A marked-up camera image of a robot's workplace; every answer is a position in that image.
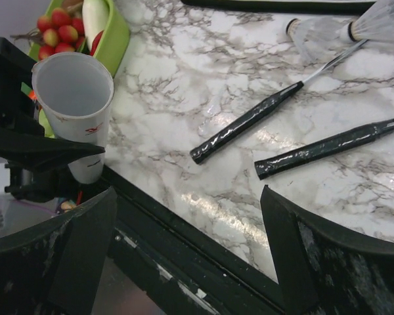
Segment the black-handled badminton racket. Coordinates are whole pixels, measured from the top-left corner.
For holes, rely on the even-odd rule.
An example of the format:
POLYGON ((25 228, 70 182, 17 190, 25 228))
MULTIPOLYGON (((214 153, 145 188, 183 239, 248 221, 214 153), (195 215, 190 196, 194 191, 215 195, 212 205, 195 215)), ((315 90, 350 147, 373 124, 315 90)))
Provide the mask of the black-handled badminton racket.
POLYGON ((254 162, 259 179, 311 163, 322 158, 370 144, 394 133, 394 118, 355 127, 314 143, 254 162))
POLYGON ((263 99, 256 106, 242 114, 240 117, 236 118, 233 122, 221 129, 211 138, 207 139, 199 146, 193 148, 190 151, 192 160, 198 165, 203 163, 208 157, 228 144, 230 141, 239 137, 242 133, 246 132, 248 129, 259 123, 262 119, 272 114, 282 103, 294 96, 310 80, 341 62, 344 58, 348 57, 350 54, 363 46, 367 41, 367 39, 363 39, 358 43, 355 43, 337 57, 329 61, 327 64, 323 65, 317 71, 313 72, 309 77, 306 77, 305 79, 298 81, 263 99))

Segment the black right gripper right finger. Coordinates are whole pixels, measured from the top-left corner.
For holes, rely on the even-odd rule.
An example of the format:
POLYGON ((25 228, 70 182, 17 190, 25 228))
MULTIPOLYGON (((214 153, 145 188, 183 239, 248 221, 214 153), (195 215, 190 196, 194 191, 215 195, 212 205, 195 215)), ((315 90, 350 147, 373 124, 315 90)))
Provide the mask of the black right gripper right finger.
POLYGON ((260 204, 287 314, 394 314, 394 243, 311 213, 268 186, 260 204))

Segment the white shuttlecock tube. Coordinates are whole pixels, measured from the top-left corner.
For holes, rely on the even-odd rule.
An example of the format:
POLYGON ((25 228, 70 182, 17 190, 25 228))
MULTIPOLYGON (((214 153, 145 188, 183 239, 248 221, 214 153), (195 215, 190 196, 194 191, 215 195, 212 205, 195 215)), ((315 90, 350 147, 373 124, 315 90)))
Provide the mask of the white shuttlecock tube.
POLYGON ((32 88, 56 138, 106 146, 114 80, 96 58, 60 52, 39 61, 32 88))

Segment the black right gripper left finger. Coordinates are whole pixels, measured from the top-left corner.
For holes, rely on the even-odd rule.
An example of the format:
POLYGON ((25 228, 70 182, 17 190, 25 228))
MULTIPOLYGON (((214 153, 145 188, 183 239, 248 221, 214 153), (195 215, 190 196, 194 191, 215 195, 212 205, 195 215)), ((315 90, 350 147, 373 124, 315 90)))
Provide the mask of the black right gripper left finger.
POLYGON ((117 194, 0 238, 0 314, 90 314, 110 245, 117 194))

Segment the white plastic shuttlecock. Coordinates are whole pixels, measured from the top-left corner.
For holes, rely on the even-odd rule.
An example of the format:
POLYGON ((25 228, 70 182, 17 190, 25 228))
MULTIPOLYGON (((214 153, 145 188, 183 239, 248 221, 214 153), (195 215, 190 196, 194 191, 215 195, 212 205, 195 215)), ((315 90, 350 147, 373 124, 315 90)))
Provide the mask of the white plastic shuttlecock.
POLYGON ((376 1, 362 16, 339 31, 344 43, 371 40, 394 43, 394 1, 376 1))
POLYGON ((342 23, 334 18, 291 19, 284 33, 293 42, 302 59, 313 63, 322 58, 337 41, 342 23))

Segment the black sport racket bag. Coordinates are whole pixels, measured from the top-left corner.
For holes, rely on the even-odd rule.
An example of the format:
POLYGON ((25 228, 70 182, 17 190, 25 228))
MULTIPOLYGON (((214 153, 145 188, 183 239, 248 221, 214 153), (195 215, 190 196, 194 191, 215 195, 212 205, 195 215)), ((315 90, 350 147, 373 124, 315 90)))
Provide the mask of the black sport racket bag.
POLYGON ((300 14, 357 15, 364 13, 375 1, 224 1, 182 0, 191 7, 240 12, 279 12, 300 14))

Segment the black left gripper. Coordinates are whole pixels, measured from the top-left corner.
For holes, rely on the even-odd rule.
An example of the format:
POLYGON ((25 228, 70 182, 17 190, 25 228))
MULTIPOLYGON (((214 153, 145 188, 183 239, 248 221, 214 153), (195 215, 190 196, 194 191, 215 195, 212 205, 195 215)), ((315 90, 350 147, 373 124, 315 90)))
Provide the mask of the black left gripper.
POLYGON ((35 60, 0 37, 0 158, 7 162, 10 183, 5 192, 17 200, 47 202, 83 199, 83 188, 68 164, 104 152, 93 144, 45 136, 39 106, 22 90, 32 85, 35 60))

